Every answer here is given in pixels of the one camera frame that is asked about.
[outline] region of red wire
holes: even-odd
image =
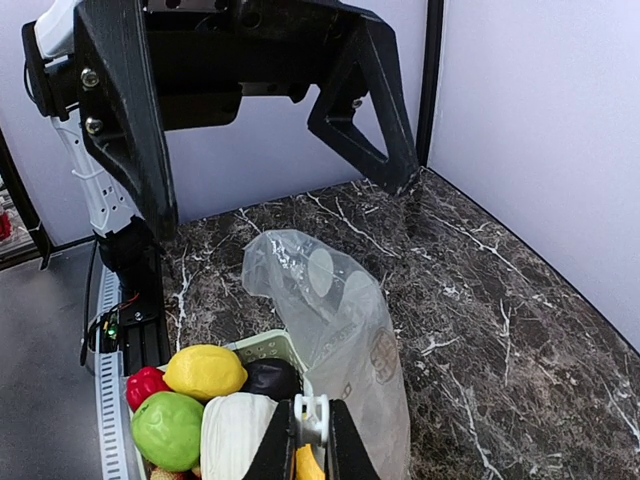
[[[120,311],[126,310],[126,309],[127,309],[127,308],[129,308],[131,305],[133,305],[133,304],[136,302],[136,300],[138,300],[138,298],[140,298],[140,294],[139,294],[139,293],[136,293],[136,294],[134,295],[134,297],[133,297],[131,300],[129,300],[128,302],[124,303],[124,304],[120,307],[120,309],[119,309],[119,310],[120,310]]]

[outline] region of red bell pepper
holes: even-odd
[[[134,412],[140,405],[158,392],[172,392],[169,386],[164,383],[162,376],[164,372],[153,367],[145,367],[127,380],[127,402]]]
[[[9,213],[3,211],[2,205],[0,205],[0,241],[6,240],[11,236],[12,228],[11,221],[9,220]]]

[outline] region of fake fruit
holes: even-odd
[[[207,404],[202,420],[203,480],[244,478],[277,405],[250,393],[214,398]]]
[[[313,455],[311,445],[296,452],[296,470],[297,480],[324,480],[326,478]]]
[[[214,345],[194,345],[169,361],[164,381],[172,390],[201,402],[238,392],[247,371],[231,350]]]
[[[127,380],[127,402],[134,412],[154,393],[170,392],[162,379],[164,372],[153,367],[145,367]]]
[[[149,480],[187,480],[187,478],[186,473],[172,473],[162,470],[161,468],[156,468],[151,472],[151,478],[149,478]]]
[[[186,472],[200,458],[204,407],[172,392],[149,397],[133,415],[133,440],[144,458],[168,472]]]
[[[245,368],[249,379],[242,387],[243,392],[266,395],[276,402],[290,400],[302,393],[297,370],[284,360],[256,360],[245,365]]]

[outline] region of green basket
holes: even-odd
[[[262,360],[265,358],[279,358],[286,360],[300,373],[300,378],[308,370],[307,366],[302,362],[295,348],[293,348],[293,342],[291,337],[284,330],[271,330],[269,332],[260,333],[253,337],[239,340],[237,342],[225,345],[225,348],[232,350],[238,355],[243,365],[251,363],[255,360]],[[159,367],[160,370],[166,371],[167,366],[163,365]],[[309,394],[311,391],[309,385],[304,385],[305,394]],[[129,409],[129,417],[133,418],[133,412]],[[140,478],[149,478],[151,469],[146,464],[145,460],[140,455],[140,452],[135,448],[136,463],[138,464],[138,470]]]

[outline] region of printed logo on bag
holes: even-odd
[[[398,347],[393,334],[381,328],[376,333],[371,350],[371,364],[376,370],[378,383],[384,385],[390,381],[398,368]]]
[[[347,386],[344,387],[344,390],[342,392],[342,400],[346,400],[347,398],[349,398],[349,395],[351,395],[351,392],[353,391],[353,387],[351,386],[350,383],[347,383]]]

